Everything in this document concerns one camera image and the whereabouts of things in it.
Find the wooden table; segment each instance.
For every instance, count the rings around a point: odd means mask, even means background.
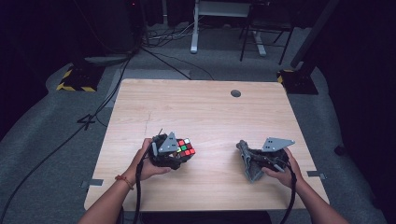
[[[231,91],[241,92],[232,97]],[[300,127],[283,87],[278,83],[124,79],[93,173],[104,179],[90,186],[88,209],[131,163],[143,139],[175,132],[190,138],[196,154],[166,175],[142,182],[142,211],[208,211],[285,209],[290,189],[263,176],[251,184],[236,143],[243,139],[261,148],[266,137],[295,140],[290,146],[304,179],[328,201]],[[124,209],[134,211],[136,191]],[[304,208],[297,196],[294,208]]]

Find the wrist strap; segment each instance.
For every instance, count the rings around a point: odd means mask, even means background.
[[[115,177],[115,179],[116,179],[116,180],[123,180],[123,181],[125,181],[125,183],[128,184],[129,188],[130,188],[131,190],[134,190],[134,186],[131,184],[131,182],[129,182],[129,180],[126,178],[126,176],[117,175],[117,176]]]

